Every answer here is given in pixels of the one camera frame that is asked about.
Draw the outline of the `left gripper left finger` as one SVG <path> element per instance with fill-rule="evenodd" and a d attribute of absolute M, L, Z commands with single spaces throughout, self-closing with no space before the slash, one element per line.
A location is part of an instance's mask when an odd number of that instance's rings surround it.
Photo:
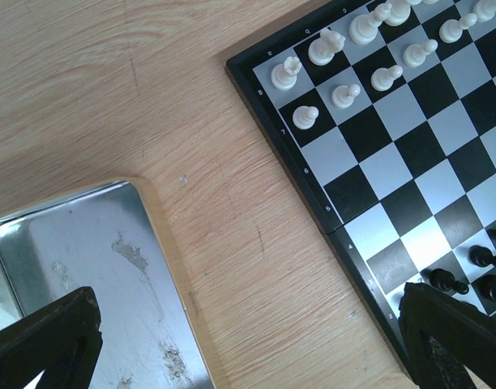
<path fill-rule="evenodd" d="M 0 388 L 88 388 L 103 345 L 96 295 L 80 287 L 0 331 Z"/>

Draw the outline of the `black chess piece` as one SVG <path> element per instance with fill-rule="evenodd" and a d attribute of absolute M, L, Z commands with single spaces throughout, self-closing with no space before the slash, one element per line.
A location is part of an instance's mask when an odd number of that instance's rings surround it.
<path fill-rule="evenodd" d="M 496 254 L 484 246 L 473 246 L 469 251 L 469 258 L 478 267 L 496 267 Z"/>

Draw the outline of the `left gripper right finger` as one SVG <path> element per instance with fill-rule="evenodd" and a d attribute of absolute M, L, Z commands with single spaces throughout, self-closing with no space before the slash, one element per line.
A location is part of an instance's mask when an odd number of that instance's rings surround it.
<path fill-rule="evenodd" d="M 407 283 L 399 317 L 420 388 L 474 388 L 472 371 L 496 388 L 496 320 L 424 283 Z"/>

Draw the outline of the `black silver chess board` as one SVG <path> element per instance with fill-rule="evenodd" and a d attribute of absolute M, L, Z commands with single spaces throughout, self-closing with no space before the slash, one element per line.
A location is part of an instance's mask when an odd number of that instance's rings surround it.
<path fill-rule="evenodd" d="M 496 1 L 410 1 L 407 20 L 380 24 L 367 45 L 347 39 L 324 65 L 322 35 L 349 35 L 380 1 L 331 1 L 230 58 L 226 70 L 303 202 L 338 254 L 398 364 L 407 283 L 437 268 L 469 287 L 447 295 L 496 319 L 481 284 L 496 267 Z M 302 69 L 288 91 L 271 72 Z M 319 109 L 299 130 L 293 111 Z"/>

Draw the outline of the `silver gold tin lid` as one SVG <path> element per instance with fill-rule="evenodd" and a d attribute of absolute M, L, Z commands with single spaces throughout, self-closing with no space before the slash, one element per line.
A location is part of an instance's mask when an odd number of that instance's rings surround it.
<path fill-rule="evenodd" d="M 0 217 L 0 330 L 83 286 L 101 314 L 92 387 L 212 387 L 166 251 L 131 182 Z"/>

